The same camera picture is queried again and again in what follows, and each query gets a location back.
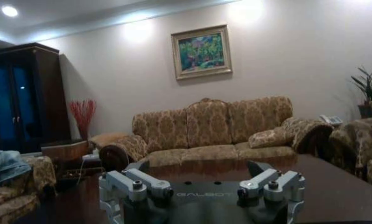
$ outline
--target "potted plant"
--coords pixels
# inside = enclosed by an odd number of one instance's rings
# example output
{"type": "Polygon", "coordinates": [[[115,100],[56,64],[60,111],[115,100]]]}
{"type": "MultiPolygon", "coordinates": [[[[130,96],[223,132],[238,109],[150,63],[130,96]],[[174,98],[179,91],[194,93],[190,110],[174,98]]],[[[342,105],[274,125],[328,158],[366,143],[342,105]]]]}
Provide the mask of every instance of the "potted plant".
{"type": "Polygon", "coordinates": [[[364,94],[364,104],[358,105],[362,118],[371,118],[372,117],[372,107],[370,106],[370,102],[372,101],[372,71],[371,73],[367,72],[366,68],[358,68],[359,71],[363,73],[359,77],[352,78],[352,83],[358,86],[364,94]]]}

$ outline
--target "gold picture frame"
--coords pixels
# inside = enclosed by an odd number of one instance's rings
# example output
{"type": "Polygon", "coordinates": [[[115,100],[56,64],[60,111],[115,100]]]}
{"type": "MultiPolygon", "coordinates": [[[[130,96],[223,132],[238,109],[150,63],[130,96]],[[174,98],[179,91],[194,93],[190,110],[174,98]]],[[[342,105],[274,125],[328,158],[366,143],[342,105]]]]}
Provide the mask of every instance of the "gold picture frame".
{"type": "Polygon", "coordinates": [[[176,80],[232,72],[227,25],[171,36],[176,80]]]}

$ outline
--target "ceiling molding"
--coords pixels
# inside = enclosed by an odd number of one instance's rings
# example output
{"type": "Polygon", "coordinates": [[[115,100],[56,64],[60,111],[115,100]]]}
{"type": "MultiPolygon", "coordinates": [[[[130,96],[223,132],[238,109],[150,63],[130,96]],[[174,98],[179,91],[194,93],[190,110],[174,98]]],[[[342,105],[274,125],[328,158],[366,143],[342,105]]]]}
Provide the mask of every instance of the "ceiling molding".
{"type": "Polygon", "coordinates": [[[142,21],[183,11],[238,0],[150,0],[115,7],[100,12],[43,23],[19,30],[0,29],[0,40],[24,44],[39,42],[108,26],[142,21]]]}

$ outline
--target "coffee table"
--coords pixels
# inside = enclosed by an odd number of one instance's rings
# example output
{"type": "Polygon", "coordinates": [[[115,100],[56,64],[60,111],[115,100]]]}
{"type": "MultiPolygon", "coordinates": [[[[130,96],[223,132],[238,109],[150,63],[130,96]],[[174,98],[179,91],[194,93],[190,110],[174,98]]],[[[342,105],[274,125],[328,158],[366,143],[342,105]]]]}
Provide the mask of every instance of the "coffee table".
{"type": "MultiPolygon", "coordinates": [[[[324,160],[299,155],[296,165],[282,168],[306,176],[306,207],[299,223],[372,223],[372,185],[324,160]]],[[[251,179],[248,170],[207,171],[171,175],[159,172],[170,181],[240,181],[251,179]]],[[[99,209],[98,175],[60,194],[54,201],[26,215],[16,223],[107,224],[106,212],[99,209]]]]}

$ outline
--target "recessed light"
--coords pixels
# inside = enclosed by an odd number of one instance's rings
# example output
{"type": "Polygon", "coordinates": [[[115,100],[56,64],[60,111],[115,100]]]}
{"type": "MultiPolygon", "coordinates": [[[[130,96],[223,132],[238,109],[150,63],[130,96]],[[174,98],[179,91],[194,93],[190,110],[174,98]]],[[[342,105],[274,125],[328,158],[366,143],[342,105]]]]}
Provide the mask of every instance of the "recessed light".
{"type": "Polygon", "coordinates": [[[2,12],[10,17],[15,17],[19,15],[16,8],[12,6],[3,6],[2,12]]]}

